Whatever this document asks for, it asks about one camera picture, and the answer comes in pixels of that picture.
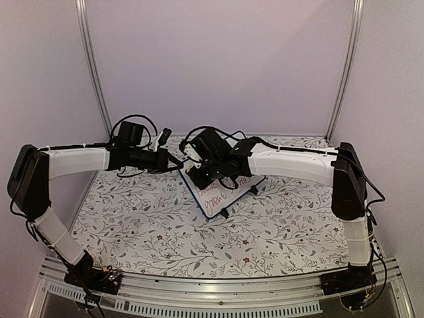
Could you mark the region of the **small blue-framed whiteboard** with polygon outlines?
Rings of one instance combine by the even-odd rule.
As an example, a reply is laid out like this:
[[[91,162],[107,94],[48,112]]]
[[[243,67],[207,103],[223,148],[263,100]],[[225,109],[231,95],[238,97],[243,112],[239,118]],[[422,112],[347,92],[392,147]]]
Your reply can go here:
[[[194,164],[191,160],[184,160],[180,175],[206,219],[212,219],[223,211],[228,211],[232,204],[248,193],[257,194],[259,185],[266,179],[265,176],[240,176],[237,178],[237,189],[226,189],[219,181],[213,181],[205,189],[200,190],[186,172],[192,167]]]

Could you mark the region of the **yellow black eraser sponge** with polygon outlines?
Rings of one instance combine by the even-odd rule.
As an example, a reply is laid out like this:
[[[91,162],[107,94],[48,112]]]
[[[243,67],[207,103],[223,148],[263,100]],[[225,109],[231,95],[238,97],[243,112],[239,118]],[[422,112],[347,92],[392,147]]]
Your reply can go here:
[[[194,168],[195,166],[189,166],[187,169],[186,169],[186,173],[188,174],[189,172],[190,172],[190,170],[192,169],[192,168]]]

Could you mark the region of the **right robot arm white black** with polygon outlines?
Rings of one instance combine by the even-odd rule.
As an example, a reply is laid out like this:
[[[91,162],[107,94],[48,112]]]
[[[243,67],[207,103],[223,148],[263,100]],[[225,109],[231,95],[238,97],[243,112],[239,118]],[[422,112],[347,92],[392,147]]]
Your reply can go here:
[[[372,267],[376,252],[369,238],[376,221],[366,200],[366,187],[371,181],[351,144],[296,148],[277,146],[252,136],[230,145],[215,131],[206,129],[191,141],[181,143],[180,149],[194,163],[187,169],[187,175],[198,189],[224,178],[236,182],[241,176],[282,176],[331,187],[331,211],[344,227],[348,264],[339,274],[323,275],[321,283],[349,289],[376,283]]]

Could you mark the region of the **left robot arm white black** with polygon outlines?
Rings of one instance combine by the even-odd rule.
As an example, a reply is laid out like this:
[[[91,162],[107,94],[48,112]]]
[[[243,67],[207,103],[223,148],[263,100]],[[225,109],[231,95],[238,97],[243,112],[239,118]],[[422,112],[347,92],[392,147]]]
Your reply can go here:
[[[70,276],[85,288],[113,279],[95,268],[93,257],[70,234],[61,214],[55,210],[68,200],[65,187],[72,181],[85,185],[96,172],[138,168],[166,173],[182,167],[182,161],[165,148],[151,150],[137,146],[118,147],[89,144],[38,148],[24,145],[7,183],[11,213],[23,217],[36,239],[41,239],[64,263]]]

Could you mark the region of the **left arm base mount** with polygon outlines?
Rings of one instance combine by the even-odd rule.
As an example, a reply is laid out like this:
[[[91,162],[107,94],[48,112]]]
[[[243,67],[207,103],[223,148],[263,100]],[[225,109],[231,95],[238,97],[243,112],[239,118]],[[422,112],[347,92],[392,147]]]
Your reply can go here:
[[[112,269],[111,266],[106,268],[78,268],[70,266],[64,281],[67,284],[86,288],[96,292],[117,295],[121,286],[123,271],[121,269]]]

